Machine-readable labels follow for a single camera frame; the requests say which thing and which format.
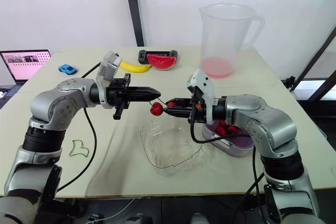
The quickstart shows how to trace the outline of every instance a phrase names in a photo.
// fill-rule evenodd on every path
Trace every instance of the plastic container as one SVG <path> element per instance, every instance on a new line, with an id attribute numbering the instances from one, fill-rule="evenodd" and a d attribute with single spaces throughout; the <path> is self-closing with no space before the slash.
<path id="1" fill-rule="evenodd" d="M 247 6 L 238 4 L 213 4 L 200 8 L 202 31 L 202 58 L 200 68 L 213 79 L 230 75 L 241 49 L 250 47 L 265 20 Z M 244 43 L 252 21 L 259 26 L 251 39 Z"/>
<path id="2" fill-rule="evenodd" d="M 203 124 L 202 136 L 204 139 L 211 139 L 219 137 L 215 133 L 215 129 L 218 127 L 218 121 L 215 121 L 214 124 Z M 248 134 L 244 130 L 239 130 L 238 133 Z M 222 139 L 215 142 L 211 142 L 214 146 L 221 149 L 223 152 L 234 156 L 241 157 L 249 153 L 253 149 L 253 140 L 250 137 L 230 137 L 228 139 Z"/>
<path id="3" fill-rule="evenodd" d="M 201 137 L 201 129 L 196 137 Z M 141 142 L 149 163 L 164 176 L 183 172 L 201 162 L 202 145 L 193 142 L 186 119 L 162 114 L 153 117 L 140 130 Z"/>

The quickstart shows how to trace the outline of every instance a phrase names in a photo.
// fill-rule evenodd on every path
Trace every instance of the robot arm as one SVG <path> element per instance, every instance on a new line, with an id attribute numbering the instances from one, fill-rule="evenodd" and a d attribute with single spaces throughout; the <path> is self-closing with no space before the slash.
<path id="1" fill-rule="evenodd" d="M 323 223 L 316 218 L 319 215 L 318 203 L 307 169 L 301 161 L 297 129 L 292 119 L 254 95 L 215 98 L 214 86 L 200 69 L 189 78 L 187 87 L 192 98 L 169 100 L 167 104 L 175 102 L 177 105 L 165 108 L 164 112 L 199 123 L 226 120 L 227 124 L 247 131 L 264 165 L 268 183 L 264 191 L 271 219 L 282 223 L 287 216 L 292 215 L 290 219 L 293 219 L 293 215 L 305 215 L 312 223 Z"/>
<path id="2" fill-rule="evenodd" d="M 115 108 L 113 118 L 117 120 L 130 102 L 152 101 L 160 96 L 148 87 L 129 87 L 128 73 L 124 78 L 114 78 L 120 62 L 116 54 L 109 52 L 100 64 L 96 82 L 69 79 L 33 99 L 33 116 L 7 178 L 5 197 L 0 199 L 0 223 L 34 223 L 45 202 L 60 204 L 53 201 L 61 175 L 56 163 L 66 129 L 81 108 L 97 104 Z"/>

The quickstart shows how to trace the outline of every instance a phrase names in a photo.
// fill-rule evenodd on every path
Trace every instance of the table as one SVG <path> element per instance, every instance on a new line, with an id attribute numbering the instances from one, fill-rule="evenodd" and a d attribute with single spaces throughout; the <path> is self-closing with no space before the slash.
<path id="1" fill-rule="evenodd" d="M 108 50 L 118 52 L 130 63 L 137 63 L 141 49 L 175 49 L 180 60 L 168 71 L 150 69 L 146 73 L 132 73 L 131 86 L 153 87 L 161 91 L 162 100 L 190 97 L 185 83 L 198 67 L 200 47 L 92 48 L 56 52 L 0 110 L 0 195 L 4 193 L 3 187 L 17 147 L 23 143 L 31 116 L 30 101 L 38 93 L 52 89 L 68 78 L 58 71 L 58 66 L 64 63 L 74 65 L 79 69 L 74 77 L 80 77 Z M 119 69 L 116 77 L 121 78 L 125 73 Z M 93 72 L 88 78 L 94 79 L 95 76 L 96 72 Z M 254 48 L 242 51 L 235 72 L 225 79 L 214 80 L 214 85 L 217 97 L 254 94 L 265 99 L 269 106 L 289 114 L 298 128 L 299 151 L 314 189 L 336 187 L 336 152 Z M 204 155 L 207 158 L 196 167 L 169 177 L 159 175 L 149 164 L 139 139 L 139 129 L 146 123 L 141 111 L 149 108 L 148 103 L 131 103 L 119 121 L 112 119 L 113 110 L 105 110 L 101 106 L 88 109 L 98 137 L 96 157 L 82 177 L 60 191 L 57 197 L 236 194 L 244 193 L 252 184 L 251 153 L 234 158 L 210 144 L 205 145 Z M 84 147 L 90 151 L 93 149 L 92 132 L 83 111 L 79 111 L 73 119 L 62 145 L 62 156 L 58 162 L 63 167 L 60 185 L 75 177 L 91 155 L 70 157 L 72 140 L 82 140 Z M 260 174 L 262 164 L 259 157 L 256 163 L 257 173 Z"/>

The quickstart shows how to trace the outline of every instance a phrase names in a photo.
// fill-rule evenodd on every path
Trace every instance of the plastic pitcher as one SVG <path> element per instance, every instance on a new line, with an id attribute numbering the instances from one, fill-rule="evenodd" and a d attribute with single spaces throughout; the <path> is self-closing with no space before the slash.
<path id="1" fill-rule="evenodd" d="M 211 78 L 220 79 L 230 75 L 241 49 L 250 47 L 265 20 L 247 6 L 238 4 L 213 4 L 200 8 L 202 31 L 202 58 L 200 68 Z M 252 21 L 259 26 L 249 41 L 245 37 Z"/>

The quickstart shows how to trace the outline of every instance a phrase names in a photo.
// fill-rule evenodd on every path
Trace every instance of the laptop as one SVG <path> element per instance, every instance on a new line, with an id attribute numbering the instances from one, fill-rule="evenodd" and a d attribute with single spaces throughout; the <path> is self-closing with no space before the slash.
<path id="1" fill-rule="evenodd" d="M 0 55 L 16 83 L 16 85 L 7 91 L 6 95 L 10 97 L 51 57 L 47 49 L 0 51 Z"/>

